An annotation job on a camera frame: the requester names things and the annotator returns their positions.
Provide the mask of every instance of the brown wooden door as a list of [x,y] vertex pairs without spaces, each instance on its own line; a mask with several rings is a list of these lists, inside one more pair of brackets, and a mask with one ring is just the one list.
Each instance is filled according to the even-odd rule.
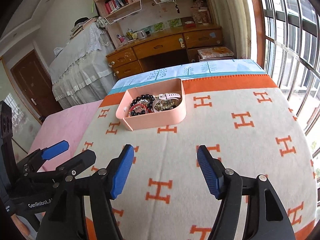
[[12,69],[12,75],[21,91],[40,116],[62,111],[52,93],[52,83],[35,51],[31,51]]

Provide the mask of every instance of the ceiling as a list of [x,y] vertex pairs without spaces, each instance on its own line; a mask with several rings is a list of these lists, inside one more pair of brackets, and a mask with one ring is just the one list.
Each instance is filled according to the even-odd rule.
[[26,37],[37,32],[55,0],[23,0],[13,13],[0,38],[0,56]]

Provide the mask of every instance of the blue gripper pad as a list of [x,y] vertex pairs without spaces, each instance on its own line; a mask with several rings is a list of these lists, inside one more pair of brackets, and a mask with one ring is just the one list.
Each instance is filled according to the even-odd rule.
[[211,157],[209,151],[206,148],[202,149],[202,147],[199,147],[197,151],[197,159],[210,193],[214,195],[216,199],[218,199],[221,193],[220,187],[222,185],[219,185],[219,179],[209,163],[213,162],[213,158]]
[[127,180],[132,162],[134,158],[133,146],[130,145],[127,151],[124,153],[116,174],[113,176],[113,186],[110,191],[111,196],[116,199],[119,194],[122,193],[124,184]]
[[67,141],[61,141],[43,150],[41,157],[43,160],[48,161],[54,158],[55,156],[58,156],[59,154],[65,152],[68,149],[69,149],[69,143]]

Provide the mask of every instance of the pink cloth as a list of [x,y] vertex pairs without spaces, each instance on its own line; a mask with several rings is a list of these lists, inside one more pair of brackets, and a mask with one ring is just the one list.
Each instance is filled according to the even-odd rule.
[[101,102],[102,100],[73,106],[45,119],[29,153],[39,148],[50,147],[62,140],[69,143],[69,150],[45,162],[42,166],[45,171],[54,171],[57,166],[74,156],[79,142]]

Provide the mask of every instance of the pink box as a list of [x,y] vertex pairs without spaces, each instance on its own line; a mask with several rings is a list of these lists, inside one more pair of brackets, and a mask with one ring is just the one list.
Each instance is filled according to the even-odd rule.
[[[130,104],[136,97],[143,94],[159,95],[165,93],[179,93],[182,97],[180,105],[171,110],[127,117]],[[128,89],[116,111],[116,117],[130,131],[177,124],[186,117],[186,114],[186,97],[182,81],[179,78]]]

